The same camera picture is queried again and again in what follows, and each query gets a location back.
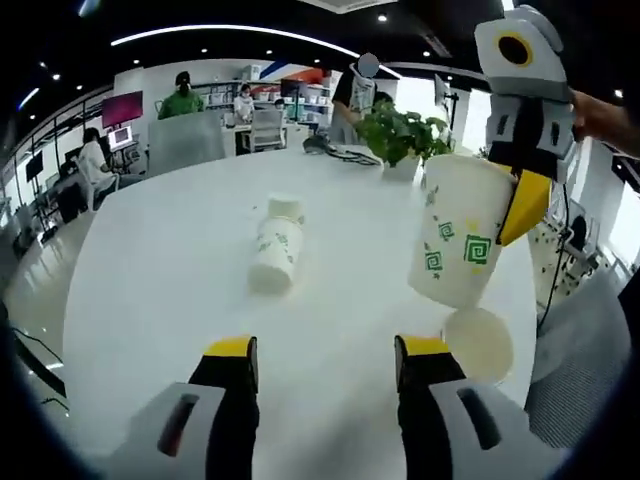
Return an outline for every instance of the desk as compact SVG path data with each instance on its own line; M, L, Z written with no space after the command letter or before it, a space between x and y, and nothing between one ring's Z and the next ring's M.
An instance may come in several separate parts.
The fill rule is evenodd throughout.
M333 478L405 479L393 338L438 335L453 310L407 284L424 192L381 174L291 147L107 197L67 301L65 384L78 448L110 453L132 415L186 382L211 342L251 333L255 478L325 479L320 467L331 462L344 473ZM307 218L297 280L283 297L251 295L246 284L272 191L300 195ZM499 388L524 405L536 340L526 236L503 250L481 306L507 320L515 362Z
M285 131L286 148L291 146L299 148L302 142L309 136L309 127L307 125L286 123L283 129ZM236 133L240 132L251 132L251 125L237 125L233 128L222 128L222 142L227 157L236 156Z

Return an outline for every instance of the fallen paper cup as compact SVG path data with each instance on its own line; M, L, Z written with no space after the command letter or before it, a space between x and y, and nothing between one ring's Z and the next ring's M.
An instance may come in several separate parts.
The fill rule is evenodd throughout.
M270 218L284 217L300 225L304 224L302 202L293 195L284 193L269 195L268 215Z
M498 316L483 308L456 310L441 333L467 378L500 384L513 365L511 336Z
M288 218L267 218L258 230L256 257L249 268L254 292L277 294L291 287L300 249L302 229Z
M516 180L487 160L460 155L430 158L425 177L409 285L450 307L474 307L498 262L495 240Z

